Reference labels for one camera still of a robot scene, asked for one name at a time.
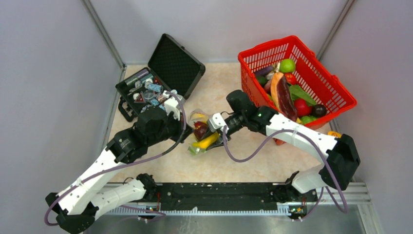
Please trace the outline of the dark red fruit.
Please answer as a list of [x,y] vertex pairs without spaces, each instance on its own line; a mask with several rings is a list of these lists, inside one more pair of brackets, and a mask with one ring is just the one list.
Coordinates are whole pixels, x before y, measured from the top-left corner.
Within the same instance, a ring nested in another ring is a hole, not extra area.
[[205,122],[197,121],[194,123],[193,133],[197,141],[201,141],[207,131],[208,125]]

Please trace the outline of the clear zip top bag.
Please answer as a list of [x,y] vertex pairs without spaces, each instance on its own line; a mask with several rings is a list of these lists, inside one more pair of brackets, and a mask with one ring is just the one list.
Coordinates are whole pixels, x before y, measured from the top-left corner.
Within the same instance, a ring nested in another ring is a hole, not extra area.
[[222,138],[224,119],[221,113],[207,114],[201,109],[192,111],[188,123],[193,129],[194,141],[190,144],[188,151],[192,155],[206,153],[207,151],[223,146]]

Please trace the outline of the yellow banana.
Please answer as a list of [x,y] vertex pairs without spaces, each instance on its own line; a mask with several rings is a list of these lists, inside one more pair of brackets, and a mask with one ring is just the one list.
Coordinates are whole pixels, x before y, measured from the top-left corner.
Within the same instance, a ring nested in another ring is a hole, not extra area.
[[220,137],[220,134],[215,132],[201,141],[192,143],[192,147],[200,148],[200,149],[207,149],[210,145],[216,142],[219,139],[219,137]]

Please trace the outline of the red apple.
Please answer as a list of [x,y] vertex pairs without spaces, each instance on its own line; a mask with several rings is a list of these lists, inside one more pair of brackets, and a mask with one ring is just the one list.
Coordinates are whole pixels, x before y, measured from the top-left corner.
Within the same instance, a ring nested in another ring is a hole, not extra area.
[[308,116],[312,112],[312,106],[307,105],[307,102],[302,98],[296,99],[294,101],[294,106],[298,117]]
[[287,81],[288,85],[297,85],[298,84],[297,78],[294,74],[284,73],[284,76],[286,77],[286,81]]

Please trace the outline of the red plastic basket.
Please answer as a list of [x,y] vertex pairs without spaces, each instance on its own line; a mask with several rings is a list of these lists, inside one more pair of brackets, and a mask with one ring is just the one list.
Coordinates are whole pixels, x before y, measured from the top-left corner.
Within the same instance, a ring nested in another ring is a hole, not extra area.
[[294,60],[294,75],[299,86],[327,109],[327,115],[307,124],[308,128],[317,130],[356,106],[357,100],[338,77],[330,74],[315,53],[294,35],[261,43],[238,54],[242,90],[256,106],[275,107],[256,80],[254,72],[283,59]]

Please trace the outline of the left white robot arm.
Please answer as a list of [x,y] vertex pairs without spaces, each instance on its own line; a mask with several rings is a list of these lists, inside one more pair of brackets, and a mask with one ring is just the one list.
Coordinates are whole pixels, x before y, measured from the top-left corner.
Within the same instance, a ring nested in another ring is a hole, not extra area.
[[108,191],[102,188],[123,169],[169,154],[189,133],[183,107],[147,110],[132,127],[118,132],[76,181],[46,196],[44,223],[80,234],[117,207],[133,200],[153,200],[155,182],[148,174]]

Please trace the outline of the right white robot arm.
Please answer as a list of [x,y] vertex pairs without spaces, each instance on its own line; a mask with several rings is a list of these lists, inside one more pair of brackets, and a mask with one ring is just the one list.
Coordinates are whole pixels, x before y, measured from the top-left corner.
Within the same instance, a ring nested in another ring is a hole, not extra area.
[[252,155],[236,159],[230,152],[230,136],[246,127],[252,132],[266,136],[266,140],[280,139],[320,161],[306,171],[299,171],[287,181],[286,196],[292,201],[300,200],[306,192],[331,187],[345,191],[360,165],[360,158],[353,138],[325,135],[298,124],[268,106],[257,107],[242,90],[235,90],[226,96],[233,114],[223,120],[221,127],[223,146],[228,156],[236,162],[252,159],[263,147],[261,144]]

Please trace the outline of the dark green avocado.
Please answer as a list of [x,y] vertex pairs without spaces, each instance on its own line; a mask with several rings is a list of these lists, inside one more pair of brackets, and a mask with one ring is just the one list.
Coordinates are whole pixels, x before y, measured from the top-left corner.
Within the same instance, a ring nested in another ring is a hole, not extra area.
[[264,87],[268,82],[267,78],[264,76],[256,76],[256,80],[260,84],[261,87]]

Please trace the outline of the dark purple eggplant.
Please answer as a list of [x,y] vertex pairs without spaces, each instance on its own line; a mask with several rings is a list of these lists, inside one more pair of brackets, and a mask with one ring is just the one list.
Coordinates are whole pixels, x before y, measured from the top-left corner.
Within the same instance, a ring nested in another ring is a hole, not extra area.
[[285,114],[287,118],[296,122],[298,118],[297,110],[292,101],[291,94],[289,91],[289,86],[287,84],[287,80],[285,76],[282,76],[276,88],[277,88],[279,109]]

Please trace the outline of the black open case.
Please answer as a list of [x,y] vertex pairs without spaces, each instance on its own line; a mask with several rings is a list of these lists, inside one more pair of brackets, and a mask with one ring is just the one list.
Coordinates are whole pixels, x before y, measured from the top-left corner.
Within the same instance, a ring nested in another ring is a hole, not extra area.
[[176,91],[188,99],[206,67],[171,35],[164,33],[146,67],[116,84],[118,109],[132,122],[151,107],[164,108],[164,91]]

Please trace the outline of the green leaf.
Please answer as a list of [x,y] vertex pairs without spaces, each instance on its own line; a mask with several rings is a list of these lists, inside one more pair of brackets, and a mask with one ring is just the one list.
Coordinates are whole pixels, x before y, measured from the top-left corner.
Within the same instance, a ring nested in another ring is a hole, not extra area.
[[307,104],[314,106],[317,105],[317,102],[307,93],[305,92],[299,85],[291,85],[289,86],[290,96],[293,101],[301,98],[307,102]]

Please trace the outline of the green apple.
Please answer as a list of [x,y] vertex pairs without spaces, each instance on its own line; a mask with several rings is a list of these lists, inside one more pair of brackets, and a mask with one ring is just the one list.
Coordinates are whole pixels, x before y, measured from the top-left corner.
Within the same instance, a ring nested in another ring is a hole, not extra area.
[[287,59],[283,59],[280,62],[279,71],[281,73],[293,73],[295,70],[296,70],[296,64],[292,59],[287,58]]

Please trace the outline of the dark plum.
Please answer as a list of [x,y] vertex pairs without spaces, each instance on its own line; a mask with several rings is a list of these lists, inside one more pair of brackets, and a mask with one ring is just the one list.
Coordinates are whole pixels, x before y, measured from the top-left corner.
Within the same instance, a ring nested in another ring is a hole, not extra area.
[[316,118],[321,118],[327,114],[327,108],[322,104],[317,104],[312,107],[311,115]]

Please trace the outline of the red yellow emergency button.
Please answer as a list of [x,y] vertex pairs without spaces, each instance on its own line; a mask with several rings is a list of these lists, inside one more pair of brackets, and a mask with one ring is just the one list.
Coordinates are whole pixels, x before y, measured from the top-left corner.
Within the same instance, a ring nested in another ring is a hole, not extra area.
[[333,136],[333,137],[336,137],[336,138],[341,138],[341,136],[342,136],[341,133],[338,133],[338,132],[335,132],[335,131],[329,131],[327,134],[329,136]]

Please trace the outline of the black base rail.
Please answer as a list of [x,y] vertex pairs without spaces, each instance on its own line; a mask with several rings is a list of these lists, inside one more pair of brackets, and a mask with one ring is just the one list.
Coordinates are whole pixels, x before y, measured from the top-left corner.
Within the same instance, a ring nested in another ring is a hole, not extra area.
[[315,202],[317,192],[294,192],[271,182],[163,183],[135,202],[153,203],[162,211],[271,211],[287,202]]

